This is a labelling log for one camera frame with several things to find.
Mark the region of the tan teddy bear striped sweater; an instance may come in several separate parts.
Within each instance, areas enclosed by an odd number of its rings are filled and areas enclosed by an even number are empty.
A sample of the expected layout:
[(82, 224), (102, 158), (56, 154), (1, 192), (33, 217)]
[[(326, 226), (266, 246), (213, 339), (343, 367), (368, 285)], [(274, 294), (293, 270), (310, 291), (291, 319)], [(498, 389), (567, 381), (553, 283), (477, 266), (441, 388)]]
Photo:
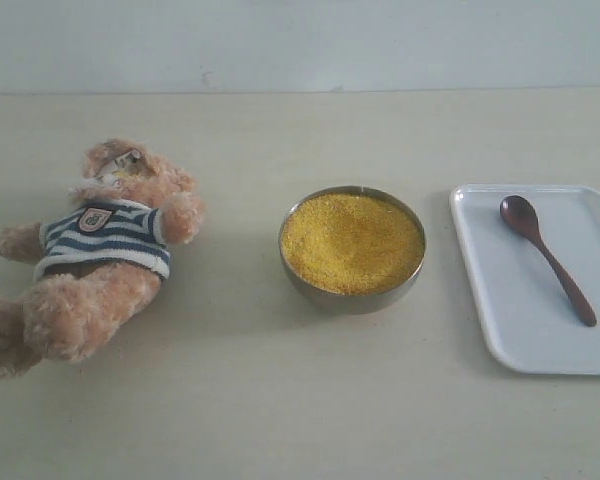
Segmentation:
[(72, 211), (3, 230), (0, 256), (34, 271), (22, 294), (0, 299), (0, 380), (84, 361), (143, 311), (170, 276), (170, 246), (201, 228), (195, 185), (144, 145), (107, 139), (84, 154)]

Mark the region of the dark brown wooden spoon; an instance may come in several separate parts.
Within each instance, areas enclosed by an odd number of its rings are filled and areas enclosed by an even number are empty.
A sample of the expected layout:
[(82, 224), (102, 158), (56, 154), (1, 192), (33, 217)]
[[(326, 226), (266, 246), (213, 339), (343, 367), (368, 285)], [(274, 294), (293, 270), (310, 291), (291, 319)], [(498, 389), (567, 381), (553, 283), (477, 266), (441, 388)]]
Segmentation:
[(500, 202), (499, 214), (513, 232), (529, 241), (544, 257), (580, 322), (586, 327), (595, 327), (598, 324), (596, 313), (571, 275), (546, 246), (533, 205), (520, 195), (508, 195)]

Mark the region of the steel bowl of yellow grain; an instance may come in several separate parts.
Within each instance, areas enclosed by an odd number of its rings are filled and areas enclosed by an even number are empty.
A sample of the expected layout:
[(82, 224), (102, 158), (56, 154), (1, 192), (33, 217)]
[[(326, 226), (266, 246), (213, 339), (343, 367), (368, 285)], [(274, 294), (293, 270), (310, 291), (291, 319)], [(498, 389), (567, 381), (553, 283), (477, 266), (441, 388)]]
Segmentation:
[(286, 213), (282, 267), (307, 301), (336, 315), (378, 312), (415, 285), (427, 248), (423, 224), (399, 198), (368, 186), (315, 191)]

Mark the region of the white plastic tray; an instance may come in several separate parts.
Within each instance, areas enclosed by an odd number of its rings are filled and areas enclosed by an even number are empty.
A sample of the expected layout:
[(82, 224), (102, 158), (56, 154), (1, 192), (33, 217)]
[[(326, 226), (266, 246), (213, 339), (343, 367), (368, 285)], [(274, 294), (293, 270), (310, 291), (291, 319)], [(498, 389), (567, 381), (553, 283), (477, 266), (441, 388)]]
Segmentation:
[[(597, 317), (578, 319), (541, 253), (500, 215), (520, 195), (542, 237)], [(600, 375), (600, 192), (579, 185), (464, 184), (449, 197), (457, 238), (489, 352), (526, 374)]]

